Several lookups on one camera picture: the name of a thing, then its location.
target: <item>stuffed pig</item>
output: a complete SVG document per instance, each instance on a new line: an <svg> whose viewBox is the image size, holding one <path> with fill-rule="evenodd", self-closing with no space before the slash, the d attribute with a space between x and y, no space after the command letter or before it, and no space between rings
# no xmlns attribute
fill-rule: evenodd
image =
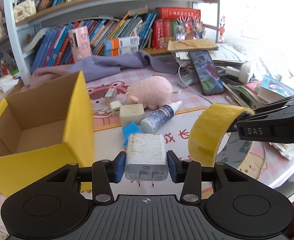
<svg viewBox="0 0 294 240"><path fill-rule="evenodd" d="M128 104L143 103L144 108L154 110L170 104L172 94L173 87L166 78L152 76L128 87L126 100Z"/></svg>

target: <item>yellow tape roll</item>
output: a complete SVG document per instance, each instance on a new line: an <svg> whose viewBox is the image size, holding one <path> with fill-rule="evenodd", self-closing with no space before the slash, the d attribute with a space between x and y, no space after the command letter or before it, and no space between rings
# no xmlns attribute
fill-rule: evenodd
<svg viewBox="0 0 294 240"><path fill-rule="evenodd" d="M189 139L188 151L202 166L213 167L215 162L225 162L238 168L250 152L252 141L242 141L237 132L232 132L223 150L216 155L226 131L242 113L254 114L250 108L225 104L212 104L194 123Z"/></svg>

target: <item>checkered tablecloth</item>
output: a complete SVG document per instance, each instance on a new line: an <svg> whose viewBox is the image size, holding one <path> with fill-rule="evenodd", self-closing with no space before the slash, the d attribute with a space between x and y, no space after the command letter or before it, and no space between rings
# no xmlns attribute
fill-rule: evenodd
<svg viewBox="0 0 294 240"><path fill-rule="evenodd" d="M123 92L119 95L118 98L120 99L118 100L121 100L124 104L127 86L130 86L133 83L141 79L150 77L154 74L159 73L156 73L150 68L135 70L125 69L122 70L119 74L87 83L88 92L93 102L94 126L99 127L119 122L119 119L113 117L111 115L110 109L106 107L105 104L103 104L104 93L110 85L117 86L119 88L119 91ZM171 82L175 90L181 90L180 95L173 95L172 98L172 101L182 100L183 105L180 109L188 109L198 106L209 106L210 102L228 104L228 101L225 99L225 96L227 95L226 92L220 95L213 95L201 98L198 95L194 94L189 88L181 89L181 87L177 85L178 76L170 74L161 75ZM193 88L200 92L200 87L198 84L193 85ZM294 173L294 160L288 161L287 159L282 157L278 153L278 151L268 143L256 142L251 152L265 159L268 168L262 171L260 181L266 185L269 185L270 187L275 188L282 185ZM3 197L0 194L0 208L4 200L5 197ZM0 230L5 230L1 218Z"/></svg>

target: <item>purple cloth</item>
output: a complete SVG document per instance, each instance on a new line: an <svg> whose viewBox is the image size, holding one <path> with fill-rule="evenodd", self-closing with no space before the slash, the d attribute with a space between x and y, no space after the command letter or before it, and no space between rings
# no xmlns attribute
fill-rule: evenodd
<svg viewBox="0 0 294 240"><path fill-rule="evenodd" d="M175 74L178 64L164 63L140 50L134 54L114 57L89 56L74 64L68 73L83 71L86 82L120 73L123 68L145 68L147 65L162 73Z"/></svg>

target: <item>white handbag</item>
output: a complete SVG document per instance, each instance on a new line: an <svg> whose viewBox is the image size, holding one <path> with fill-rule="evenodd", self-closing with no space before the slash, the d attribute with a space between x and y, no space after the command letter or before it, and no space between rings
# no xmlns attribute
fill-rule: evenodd
<svg viewBox="0 0 294 240"><path fill-rule="evenodd" d="M18 0L15 0L15 6L13 8L13 14L16 23L36 13L36 5L34 0L25 0L20 4L17 4L17 1Z"/></svg>

